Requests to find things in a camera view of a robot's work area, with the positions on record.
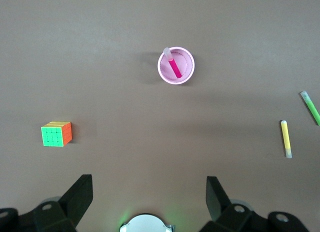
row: yellow highlighter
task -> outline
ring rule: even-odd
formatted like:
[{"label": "yellow highlighter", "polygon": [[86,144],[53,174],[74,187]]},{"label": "yellow highlighter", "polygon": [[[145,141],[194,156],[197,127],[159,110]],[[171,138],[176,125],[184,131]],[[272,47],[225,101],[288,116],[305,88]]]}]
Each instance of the yellow highlighter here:
[{"label": "yellow highlighter", "polygon": [[292,158],[287,121],[281,121],[281,129],[283,134],[285,156],[287,158]]}]

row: cup rim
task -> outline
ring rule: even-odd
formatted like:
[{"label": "cup rim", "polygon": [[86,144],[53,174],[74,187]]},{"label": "cup rim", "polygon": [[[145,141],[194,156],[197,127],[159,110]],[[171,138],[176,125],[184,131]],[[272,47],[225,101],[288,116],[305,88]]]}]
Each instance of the cup rim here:
[{"label": "cup rim", "polygon": [[165,55],[164,53],[162,53],[161,56],[160,56],[160,58],[159,58],[159,60],[158,60],[158,73],[159,73],[160,77],[161,77],[165,82],[167,82],[167,83],[169,83],[169,84],[172,84],[172,85],[183,84],[183,83],[185,83],[186,81],[188,81],[188,80],[192,77],[192,75],[193,75],[193,73],[194,73],[194,70],[195,70],[195,60],[194,60],[194,57],[191,55],[191,53],[190,53],[187,49],[185,49],[185,48],[183,48],[183,47],[180,47],[180,46],[173,46],[173,47],[170,47],[169,49],[170,49],[170,50],[176,50],[176,49],[177,49],[177,50],[182,50],[182,51],[184,51],[184,52],[186,52],[186,53],[188,54],[188,56],[190,57],[190,59],[191,59],[191,61],[192,61],[191,72],[190,72],[190,74],[188,75],[188,77],[187,77],[186,79],[184,79],[183,81],[179,81],[179,82],[169,81],[168,79],[165,78],[165,76],[162,74],[161,69],[160,69],[161,60],[162,60],[162,58],[163,58],[164,55]]}]

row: green marker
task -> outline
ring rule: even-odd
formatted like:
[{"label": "green marker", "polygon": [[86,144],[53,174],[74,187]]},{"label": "green marker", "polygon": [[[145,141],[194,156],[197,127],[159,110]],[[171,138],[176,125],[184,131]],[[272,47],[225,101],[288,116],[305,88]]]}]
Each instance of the green marker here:
[{"label": "green marker", "polygon": [[306,105],[308,106],[308,108],[309,108],[311,114],[313,115],[315,121],[320,126],[320,115],[319,115],[314,103],[311,101],[308,93],[306,91],[303,91],[300,94],[301,94],[302,98],[304,99]]}]

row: rubik's cube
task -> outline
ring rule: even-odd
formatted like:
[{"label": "rubik's cube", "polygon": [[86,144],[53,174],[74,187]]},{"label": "rubik's cube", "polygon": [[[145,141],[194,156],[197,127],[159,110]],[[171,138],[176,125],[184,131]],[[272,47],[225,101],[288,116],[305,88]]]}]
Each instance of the rubik's cube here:
[{"label": "rubik's cube", "polygon": [[51,121],[41,132],[44,146],[65,146],[72,140],[70,121]]}]

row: screw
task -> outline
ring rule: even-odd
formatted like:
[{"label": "screw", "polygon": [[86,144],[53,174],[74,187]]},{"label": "screw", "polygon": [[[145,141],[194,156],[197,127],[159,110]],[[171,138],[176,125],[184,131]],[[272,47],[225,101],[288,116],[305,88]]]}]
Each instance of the screw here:
[{"label": "screw", "polygon": [[0,213],[0,218],[4,218],[8,215],[9,213],[7,211],[4,211],[2,213]]},{"label": "screw", "polygon": [[45,206],[42,207],[42,210],[43,210],[43,211],[46,211],[46,210],[51,209],[51,207],[52,207],[52,205],[47,204],[47,205],[45,205]]},{"label": "screw", "polygon": [[288,217],[283,214],[277,214],[275,217],[281,222],[288,222],[289,221]]},{"label": "screw", "polygon": [[234,210],[239,212],[239,213],[243,213],[245,212],[245,209],[242,206],[235,206]]}]

